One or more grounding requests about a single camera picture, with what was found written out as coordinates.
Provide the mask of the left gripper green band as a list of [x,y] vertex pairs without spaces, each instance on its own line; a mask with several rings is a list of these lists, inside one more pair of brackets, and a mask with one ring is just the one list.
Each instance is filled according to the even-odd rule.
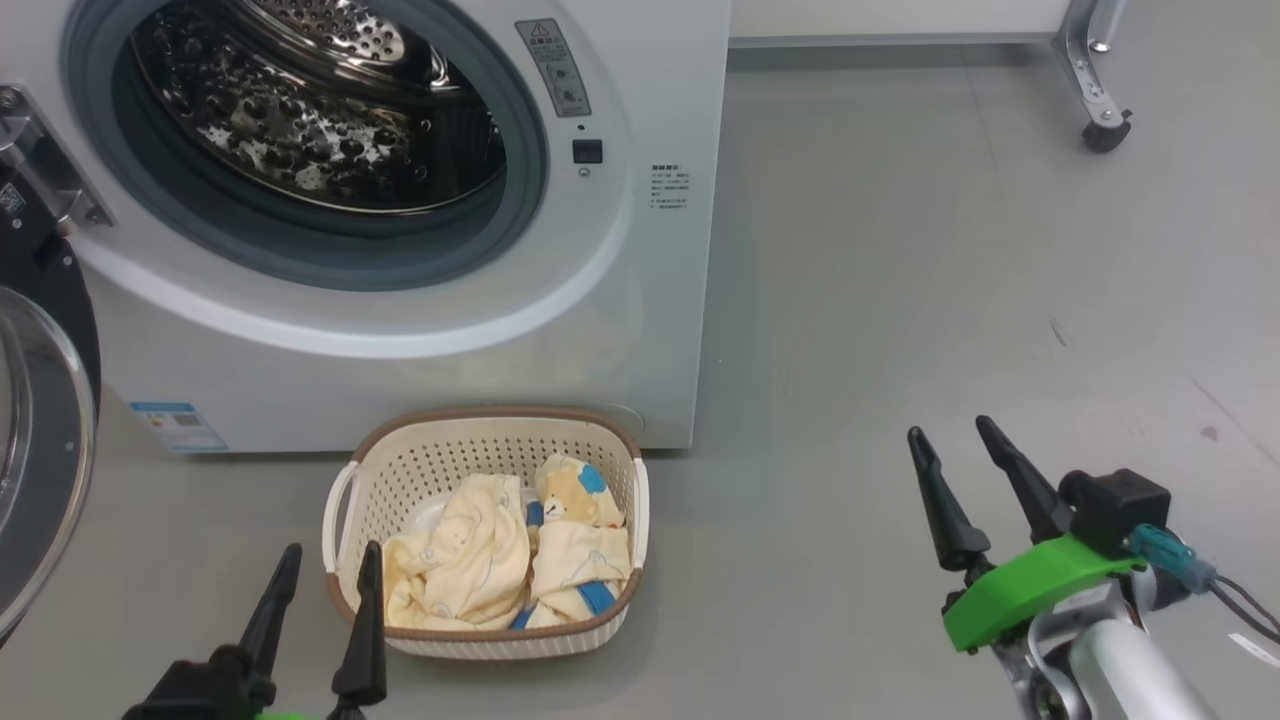
[[[251,701],[274,701],[276,687],[273,669],[287,610],[294,598],[303,548],[288,544],[268,583],[239,647],[250,660]],[[335,706],[326,714],[264,712],[255,720],[340,720],[361,719],[361,706],[375,706],[387,698],[385,600],[381,546],[370,541],[356,583],[360,606],[355,615],[342,665],[332,680]]]

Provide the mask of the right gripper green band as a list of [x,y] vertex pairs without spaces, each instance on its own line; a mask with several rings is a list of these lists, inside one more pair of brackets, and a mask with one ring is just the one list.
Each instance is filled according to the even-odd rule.
[[957,652],[991,648],[1001,660],[1012,661],[1012,679],[1029,693],[1032,716],[1091,719],[1083,691],[1048,661],[1041,642],[1075,634],[1087,624],[1083,611],[1069,610],[1052,628],[1061,602],[1096,587],[1110,594],[1120,578],[1146,569],[1146,562],[1133,556],[1107,559],[1065,536],[1073,511],[1059,492],[991,416],[977,416],[975,428],[991,460],[1007,477],[1037,546],[993,565],[986,557],[988,537],[970,524],[924,430],[911,427],[908,447],[938,565],[960,571],[965,580],[964,589],[943,603],[945,633]]

